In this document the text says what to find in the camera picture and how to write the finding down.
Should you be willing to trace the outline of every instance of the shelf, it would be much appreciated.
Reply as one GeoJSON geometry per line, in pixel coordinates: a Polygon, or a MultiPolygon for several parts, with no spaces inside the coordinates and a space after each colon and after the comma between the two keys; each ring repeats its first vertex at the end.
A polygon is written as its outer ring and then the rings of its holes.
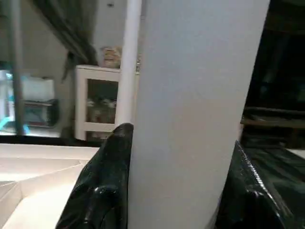
{"type": "Polygon", "coordinates": [[[84,124],[84,131],[94,132],[112,132],[115,129],[114,124],[108,123],[88,123],[84,124]]]}
{"type": "Polygon", "coordinates": [[[79,73],[82,74],[84,79],[93,79],[93,80],[105,80],[105,81],[114,81],[118,82],[120,78],[119,71],[104,71],[103,68],[93,69],[84,69],[78,68],[79,73]]]}

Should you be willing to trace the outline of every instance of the white wall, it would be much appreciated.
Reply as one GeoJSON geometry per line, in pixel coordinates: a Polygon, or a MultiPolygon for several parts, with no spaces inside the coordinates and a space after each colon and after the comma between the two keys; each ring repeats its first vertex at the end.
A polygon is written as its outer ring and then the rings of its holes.
{"type": "Polygon", "coordinates": [[[96,27],[93,36],[93,44],[96,49],[104,46],[122,46],[126,0],[99,0],[96,15],[96,27]]]}

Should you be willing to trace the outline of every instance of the white cardboard box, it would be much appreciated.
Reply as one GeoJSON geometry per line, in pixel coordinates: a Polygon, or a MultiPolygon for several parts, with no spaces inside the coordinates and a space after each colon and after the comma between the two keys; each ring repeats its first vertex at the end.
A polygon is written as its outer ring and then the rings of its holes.
{"type": "Polygon", "coordinates": [[[21,181],[1,181],[0,228],[54,229],[83,167],[79,163],[21,181]]]}

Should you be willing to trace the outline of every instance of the white cabinet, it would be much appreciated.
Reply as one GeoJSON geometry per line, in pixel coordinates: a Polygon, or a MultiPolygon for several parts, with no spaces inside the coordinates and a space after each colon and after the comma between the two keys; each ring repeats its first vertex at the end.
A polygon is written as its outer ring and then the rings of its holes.
{"type": "MultiPolygon", "coordinates": [[[[136,89],[139,75],[136,74],[136,89]]],[[[102,140],[114,130],[120,69],[78,65],[76,68],[75,137],[102,140]]]]}

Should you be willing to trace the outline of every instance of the white cylinder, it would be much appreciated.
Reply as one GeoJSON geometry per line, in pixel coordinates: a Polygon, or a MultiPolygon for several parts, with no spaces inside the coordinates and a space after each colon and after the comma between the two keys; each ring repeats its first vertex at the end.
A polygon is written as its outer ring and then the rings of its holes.
{"type": "Polygon", "coordinates": [[[132,122],[141,8],[142,0],[127,1],[121,77],[115,117],[116,126],[132,122]]]}
{"type": "Polygon", "coordinates": [[[149,1],[128,228],[214,228],[267,8],[149,1]]]}

